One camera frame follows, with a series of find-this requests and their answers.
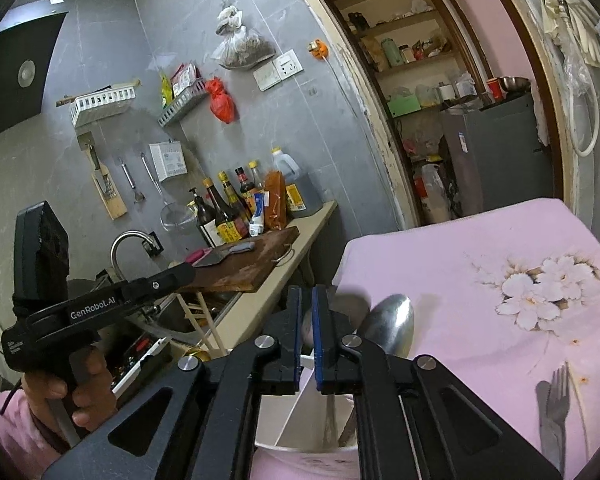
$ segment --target red cup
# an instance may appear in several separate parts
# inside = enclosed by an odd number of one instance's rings
[[[497,77],[489,79],[487,81],[487,85],[489,86],[489,90],[491,90],[493,98],[496,99],[496,101],[502,101],[504,99],[504,96],[502,95],[502,88],[500,88],[500,82],[498,81]]]

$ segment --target doorway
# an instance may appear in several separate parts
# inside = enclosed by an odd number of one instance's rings
[[[323,1],[381,103],[418,224],[562,197],[537,93],[490,92],[490,64],[455,0]]]

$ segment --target refrigerator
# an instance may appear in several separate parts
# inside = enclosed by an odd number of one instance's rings
[[[551,156],[538,140],[530,92],[480,110],[441,113],[462,215],[553,197]]]

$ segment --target wooden cutting board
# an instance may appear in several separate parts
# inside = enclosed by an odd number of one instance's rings
[[[193,282],[179,291],[255,292],[276,266],[273,260],[283,256],[299,234],[297,227],[288,227],[282,231],[269,231],[254,238],[247,238],[256,244],[253,251],[229,254],[217,265],[196,268]],[[224,251],[244,241],[225,244],[214,251]]]

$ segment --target red plastic bag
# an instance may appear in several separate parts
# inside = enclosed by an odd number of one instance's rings
[[[217,77],[207,81],[205,89],[211,94],[211,111],[223,123],[232,123],[235,120],[235,105],[231,96],[224,91],[224,85]]]

